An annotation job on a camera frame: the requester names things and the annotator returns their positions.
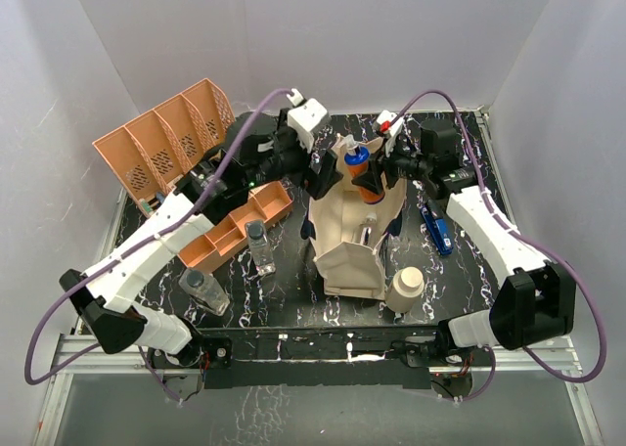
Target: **small bottle cap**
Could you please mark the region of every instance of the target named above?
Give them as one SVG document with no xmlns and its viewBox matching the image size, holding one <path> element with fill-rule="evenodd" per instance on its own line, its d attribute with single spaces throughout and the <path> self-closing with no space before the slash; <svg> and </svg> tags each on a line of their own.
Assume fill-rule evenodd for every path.
<svg viewBox="0 0 626 446">
<path fill-rule="evenodd" d="M 401 270 L 397 279 L 397 290 L 404 295 L 417 296 L 424 290 L 424 275 L 415 267 Z"/>
<path fill-rule="evenodd" d="M 246 226 L 247 234 L 252 239 L 261 239 L 263 237 L 263 225 L 260 221 L 252 221 Z"/>
<path fill-rule="evenodd" d="M 204 275 L 198 270 L 190 270 L 187 274 L 187 285 L 192 288 L 199 288 L 204 284 Z"/>
</svg>

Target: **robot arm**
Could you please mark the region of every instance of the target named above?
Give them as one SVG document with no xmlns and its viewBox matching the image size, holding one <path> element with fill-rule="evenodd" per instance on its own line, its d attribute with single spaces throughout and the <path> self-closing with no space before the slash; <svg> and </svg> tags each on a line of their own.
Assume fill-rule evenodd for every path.
<svg viewBox="0 0 626 446">
<path fill-rule="evenodd" d="M 573 279 L 560 265 L 511 236 L 517 227 L 492 201 L 488 190 L 480 192 L 473 169 L 462 166 L 454 124 L 440 119 L 423 122 L 418 151 L 406 135 L 393 129 L 400 121 L 385 128 L 392 119 L 393 114 L 387 111 L 379 116 L 375 127 L 384 137 L 383 144 L 372 155 L 368 170 L 355 177 L 353 184 L 379 193 L 382 174 L 389 187 L 400 177 L 423 181 L 427 194 L 440 201 L 445 212 L 469 234 L 500 286 L 491 309 L 439 323 L 438 353 L 448 355 L 467 347 L 497 344 L 514 350 L 571 332 L 576 291 Z M 493 214 L 484 200 L 491 202 Z"/>
<path fill-rule="evenodd" d="M 265 115 L 261 127 L 244 139 L 239 156 L 228 164 L 201 212 L 174 231 L 158 234 L 193 208 L 224 156 L 224 145 L 208 151 L 179 180 L 158 210 L 120 247 L 83 274 L 75 270 L 63 274 L 60 283 L 64 290 L 69 290 L 112 260 L 119 261 L 108 273 L 70 298 L 106 353 L 117 353 L 138 344 L 163 350 L 182 364 L 193 362 L 199 353 L 193 326 L 175 315 L 137 303 L 135 298 L 143 287 L 185 246 L 245 204 L 251 188 L 289 177 L 312 197 L 320 198 L 340 180 L 334 155 L 324 156 L 318 172 L 309 167 L 314 135 L 328 123 L 328 112 L 315 99 L 304 100 L 296 90 L 289 98 L 293 108 L 282 111 L 278 128 Z M 230 134 L 239 131 L 239 126 L 229 128 L 227 142 Z M 156 239 L 121 258 L 126 250 L 149 236 Z"/>
</svg>

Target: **open paper box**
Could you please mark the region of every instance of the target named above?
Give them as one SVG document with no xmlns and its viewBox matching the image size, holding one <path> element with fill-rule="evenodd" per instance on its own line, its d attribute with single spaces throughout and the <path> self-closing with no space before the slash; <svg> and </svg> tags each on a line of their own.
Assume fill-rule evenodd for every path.
<svg viewBox="0 0 626 446">
<path fill-rule="evenodd" d="M 364 146 L 373 153 L 382 143 L 377 138 Z M 339 157 L 337 170 L 343 179 L 335 184 L 320 200 L 309 201 L 308 220 L 315 237 L 311 244 L 315 249 L 313 261 L 324 278 L 324 293 L 384 300 L 385 272 L 384 256 L 380 255 L 389 224 L 398 218 L 407 193 L 405 179 L 398 180 L 393 189 L 376 204 L 365 204 L 358 189 L 352 185 L 352 177 L 343 157 L 345 146 L 337 143 L 333 151 Z M 368 213 L 377 215 L 374 234 L 381 236 L 374 247 L 352 242 L 355 229 L 365 220 Z"/>
</svg>

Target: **cable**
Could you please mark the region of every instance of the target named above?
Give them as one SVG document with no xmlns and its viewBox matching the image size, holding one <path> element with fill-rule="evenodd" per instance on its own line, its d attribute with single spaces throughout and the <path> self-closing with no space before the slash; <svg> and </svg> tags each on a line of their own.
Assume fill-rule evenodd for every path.
<svg viewBox="0 0 626 446">
<path fill-rule="evenodd" d="M 155 370 L 152 365 L 150 364 L 150 362 L 148 361 L 148 357 L 146 356 L 146 352 L 144 351 L 144 349 L 141 346 L 138 346 L 137 348 L 139 348 L 139 354 L 141 355 L 141 357 L 144 359 L 144 363 L 146 364 L 146 368 L 148 369 L 148 371 L 150 371 L 152 373 L 152 375 L 155 377 L 156 382 L 158 382 L 161 387 L 163 388 L 163 390 L 165 391 L 165 393 L 167 395 L 169 395 L 172 400 L 175 400 L 176 402 L 178 402 L 179 404 L 182 404 L 184 402 L 184 400 L 181 398 L 180 395 L 178 395 L 176 392 L 174 392 L 172 389 L 170 389 L 169 387 L 167 387 L 167 384 L 163 381 L 163 379 L 160 378 L 160 376 L 157 373 L 157 370 Z"/>
<path fill-rule="evenodd" d="M 222 161 L 220 162 L 219 166 L 217 167 L 217 170 L 215 171 L 215 174 L 209 180 L 208 185 L 206 186 L 206 188 L 204 189 L 204 191 L 202 192 L 202 194 L 200 195 L 200 197 L 198 198 L 198 200 L 196 201 L 194 206 L 192 206 L 192 208 L 182 218 L 180 218 L 178 221 L 176 221 L 174 224 L 172 224 L 170 226 L 167 226 L 166 228 L 160 230 L 158 232 L 158 234 L 160 236 L 163 236 L 165 234 L 171 233 L 172 231 L 176 230 L 180 225 L 182 225 L 185 221 L 187 221 L 193 214 L 195 214 L 196 212 L 201 210 L 201 208 L 203 207 L 204 203 L 206 202 L 206 200 L 210 197 L 211 193 L 213 192 L 213 189 L 215 188 L 215 186 L 217 184 L 217 181 L 220 179 L 220 177 L 224 173 L 224 170 L 226 169 L 226 166 L 228 165 L 228 163 L 231 161 L 231 159 L 233 158 L 233 156 L 235 155 L 235 153 L 237 152 L 237 150 L 241 146 L 242 141 L 244 140 L 244 137 L 246 136 L 247 131 L 249 130 L 251 125 L 258 119 L 258 117 L 261 115 L 262 111 L 267 108 L 269 103 L 275 97 L 278 97 L 280 95 L 286 95 L 286 94 L 291 94 L 291 89 L 276 89 L 276 90 L 270 92 L 265 97 L 265 99 L 263 99 L 261 101 L 261 103 L 256 108 L 256 111 L 254 111 L 252 113 L 252 115 L 250 115 L 247 118 L 246 122 L 242 126 L 242 129 L 238 132 L 235 140 L 233 141 L 233 144 L 229 148 L 229 150 L 226 153 L 226 155 L 224 155 Z M 121 259 L 128 258 L 129 255 L 133 254 L 138 249 L 142 248 L 146 244 L 151 243 L 154 240 L 155 240 L 155 236 L 149 236 L 149 237 L 143 239 L 139 243 L 133 245 L 131 248 L 126 250 L 123 254 L 121 254 Z M 32 337 L 30 338 L 30 343 L 28 344 L 28 349 L 26 350 L 26 359 L 24 361 L 24 366 L 23 366 L 23 376 L 24 376 L 25 381 L 28 384 L 36 385 L 36 384 L 39 384 L 39 383 L 43 382 L 46 379 L 49 379 L 54 374 L 56 374 L 59 370 L 63 369 L 68 364 L 73 362 L 76 358 L 84 355 L 88 351 L 91 351 L 94 348 L 97 348 L 99 346 L 98 343 L 90 345 L 87 348 L 85 348 L 84 350 L 81 350 L 80 352 L 76 353 L 75 355 L 72 355 L 69 359 L 65 360 L 61 365 L 59 365 L 59 366 L 55 367 L 54 369 L 50 370 L 48 373 L 46 373 L 42 377 L 37 378 L 37 379 L 34 379 L 32 377 L 32 359 L 33 359 L 33 356 L 34 356 L 35 348 L 37 346 L 37 341 L 39 340 L 39 337 L 41 336 L 41 333 L 42 333 L 44 327 L 46 326 L 46 324 L 48 323 L 48 321 L 50 320 L 52 315 L 57 311 L 57 309 L 59 309 L 59 307 L 61 307 L 61 305 L 64 302 L 66 302 L 66 300 L 68 300 L 70 297 L 75 295 L 79 290 L 82 290 L 88 284 L 90 284 L 91 282 L 93 282 L 94 280 L 96 280 L 97 278 L 99 278 L 100 276 L 104 275 L 105 273 L 107 273 L 112 268 L 114 268 L 115 265 L 117 265 L 120 261 L 121 260 L 112 260 L 107 265 L 102 267 L 100 270 L 98 270 L 95 273 L 93 273 L 92 275 L 88 276 L 87 278 L 82 280 L 80 283 L 74 285 L 72 288 L 70 288 L 68 291 L 66 291 L 59 299 L 57 299 L 50 306 L 50 308 L 44 313 L 43 317 L 41 318 L 41 321 L 39 321 L 39 323 L 35 327 L 35 330 L 34 330 L 34 332 L 32 334 Z"/>
<path fill-rule="evenodd" d="M 465 376 L 468 373 L 468 371 L 470 370 L 471 363 L 473 363 L 473 355 L 470 353 L 469 357 L 466 358 L 466 360 L 464 361 L 463 367 L 456 374 L 456 376 Z"/>
<path fill-rule="evenodd" d="M 200 387 L 198 387 L 198 389 L 196 389 L 194 392 L 192 392 L 191 394 L 189 394 L 187 397 L 185 397 L 183 399 L 183 403 L 187 402 L 189 399 L 191 399 L 193 396 L 200 394 L 200 391 L 202 389 L 202 384 L 200 385 Z"/>
<path fill-rule="evenodd" d="M 443 97 L 448 102 L 450 107 L 452 108 L 452 111 L 454 112 L 454 116 L 455 116 L 455 118 L 457 120 L 457 123 L 459 124 L 459 127 L 461 128 L 461 134 L 463 135 L 463 139 L 465 140 L 465 142 L 467 144 L 467 152 L 468 152 L 469 160 L 471 160 L 471 165 L 473 166 L 473 169 L 474 169 L 474 171 L 476 173 L 476 178 L 478 179 L 478 188 L 480 189 L 480 193 L 482 194 L 482 196 L 484 198 L 483 201 L 485 203 L 485 206 L 489 210 L 489 212 L 493 214 L 494 211 L 495 211 L 495 208 L 494 208 L 493 204 L 491 203 L 491 199 L 489 197 L 485 197 L 485 195 L 487 195 L 489 193 L 489 191 L 485 187 L 484 179 L 482 178 L 482 173 L 480 172 L 480 167 L 478 165 L 478 160 L 476 159 L 476 155 L 474 154 L 473 148 L 471 147 L 470 134 L 468 133 L 468 130 L 466 129 L 466 126 L 463 123 L 463 120 L 461 119 L 461 115 L 459 114 L 457 106 L 455 105 L 455 103 L 452 101 L 452 99 L 445 92 L 439 91 L 438 89 L 430 89 L 430 90 L 424 91 L 422 94 L 418 94 L 413 99 L 411 99 L 411 101 L 398 113 L 398 115 L 396 115 L 393 118 L 393 120 L 389 123 L 389 126 L 393 125 L 393 123 L 398 121 L 398 119 L 400 117 L 404 116 L 404 114 L 407 112 L 407 110 L 410 109 L 411 106 L 417 100 L 421 99 L 426 94 L 437 94 L 437 95 Z M 594 366 L 594 368 L 589 373 L 587 373 L 584 376 L 581 376 L 580 378 L 575 378 L 575 377 L 572 377 L 572 376 L 564 375 L 560 371 L 555 370 L 554 368 L 551 368 L 550 366 L 548 366 L 548 364 L 545 361 L 543 361 L 541 358 L 539 358 L 539 356 L 535 352 L 533 352 L 530 348 L 528 348 L 527 346 L 524 346 L 523 350 L 526 353 L 528 353 L 528 355 L 533 360 L 535 360 L 539 364 L 539 366 L 541 366 L 544 370 L 546 370 L 548 373 L 553 375 L 555 378 L 558 378 L 558 379 L 561 379 L 561 380 L 565 380 L 565 381 L 568 381 L 568 382 L 588 382 L 588 381 L 590 381 L 592 379 L 595 379 L 600 374 L 600 372 L 603 370 L 604 363 L 606 362 L 606 330 L 604 328 L 604 322 L 603 322 L 602 316 L 600 314 L 600 309 L 596 305 L 596 302 L 593 300 L 593 298 L 591 296 L 591 291 L 587 288 L 585 283 L 582 281 L 582 278 L 580 277 L 580 275 L 578 275 L 578 273 L 571 267 L 571 265 L 569 265 L 565 261 L 564 258 L 562 258 L 557 253 L 552 252 L 551 250 L 549 250 L 548 248 L 544 247 L 543 245 L 535 242 L 534 240 L 532 240 L 530 238 L 526 238 L 522 234 L 520 234 L 517 231 L 511 229 L 507 225 L 507 223 L 505 223 L 503 221 L 503 219 L 500 216 L 498 216 L 497 214 L 494 214 L 493 217 L 496 220 L 496 222 L 504 230 L 509 232 L 509 234 L 511 234 L 518 241 L 520 241 L 522 243 L 525 243 L 527 245 L 530 245 L 530 246 L 536 248 L 537 250 L 539 250 L 540 252 L 542 252 L 543 254 L 549 256 L 552 260 L 554 260 L 556 263 L 558 263 L 560 266 L 562 266 L 567 271 L 567 273 L 569 273 L 569 275 L 574 280 L 574 282 L 576 282 L 576 285 L 580 289 L 580 292 L 582 292 L 583 297 L 587 301 L 587 304 L 589 305 L 589 309 L 591 309 L 591 313 L 592 313 L 592 316 L 594 318 L 594 321 L 596 322 L 596 327 L 598 329 L 598 339 L 599 339 L 599 342 L 600 342 L 600 353 L 598 354 L 598 361 L 596 362 L 596 366 Z"/>
<path fill-rule="evenodd" d="M 433 384 L 437 384 L 439 387 L 441 387 L 450 396 L 450 398 L 454 399 L 454 394 L 452 392 L 450 392 L 450 390 L 445 385 L 443 385 L 441 382 L 438 382 L 438 381 L 436 381 L 434 379 L 431 379 L 430 382 L 432 382 Z"/>
<path fill-rule="evenodd" d="M 483 349 L 489 354 L 489 362 L 491 363 L 491 370 L 489 371 L 489 376 L 487 377 L 485 384 L 483 384 L 476 392 L 469 394 L 467 397 L 455 397 L 453 395 L 452 398 L 448 400 L 453 400 L 455 402 L 467 402 L 468 400 L 473 400 L 487 390 L 487 387 L 491 385 L 491 381 L 496 376 L 496 355 L 490 346 L 484 346 Z"/>
</svg>

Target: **transparent container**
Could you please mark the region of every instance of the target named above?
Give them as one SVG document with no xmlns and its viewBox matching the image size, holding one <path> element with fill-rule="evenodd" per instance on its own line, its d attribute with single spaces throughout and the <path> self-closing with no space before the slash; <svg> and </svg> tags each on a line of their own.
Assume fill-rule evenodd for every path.
<svg viewBox="0 0 626 446">
<path fill-rule="evenodd" d="M 267 239 L 263 221 L 257 219 L 246 223 L 247 246 L 250 249 L 256 272 L 262 277 L 276 272 L 272 247 Z"/>
<path fill-rule="evenodd" d="M 210 273 L 188 268 L 178 284 L 199 306 L 217 316 L 224 315 L 231 303 L 226 291 Z"/>
<path fill-rule="evenodd" d="M 376 244 L 377 217 L 375 213 L 368 213 L 365 220 L 356 228 L 352 241 L 360 245 L 373 246 Z"/>
</svg>

